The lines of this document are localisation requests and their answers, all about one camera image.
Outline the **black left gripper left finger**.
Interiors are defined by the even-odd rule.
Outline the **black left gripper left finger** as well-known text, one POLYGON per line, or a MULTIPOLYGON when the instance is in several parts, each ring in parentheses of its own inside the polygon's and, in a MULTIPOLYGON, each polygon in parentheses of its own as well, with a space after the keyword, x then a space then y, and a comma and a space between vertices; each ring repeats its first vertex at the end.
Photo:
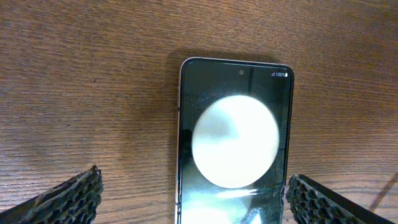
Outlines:
POLYGON ((1 212, 1 223, 90 224, 101 203, 101 169, 90 169, 71 179, 1 212))

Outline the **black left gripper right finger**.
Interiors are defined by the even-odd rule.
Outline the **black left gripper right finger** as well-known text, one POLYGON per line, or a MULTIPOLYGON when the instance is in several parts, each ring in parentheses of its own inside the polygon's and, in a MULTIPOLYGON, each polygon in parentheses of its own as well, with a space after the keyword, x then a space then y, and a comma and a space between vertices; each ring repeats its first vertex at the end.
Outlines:
POLYGON ((300 224, 393 224, 302 174, 290 178, 286 199, 300 224))

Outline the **black smartphone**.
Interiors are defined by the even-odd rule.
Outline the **black smartphone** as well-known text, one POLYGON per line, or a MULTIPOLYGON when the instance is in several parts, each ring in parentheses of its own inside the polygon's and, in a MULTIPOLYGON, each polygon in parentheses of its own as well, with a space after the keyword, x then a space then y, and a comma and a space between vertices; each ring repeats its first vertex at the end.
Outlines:
POLYGON ((178 90, 176 224, 280 223, 292 69, 190 57, 178 90))

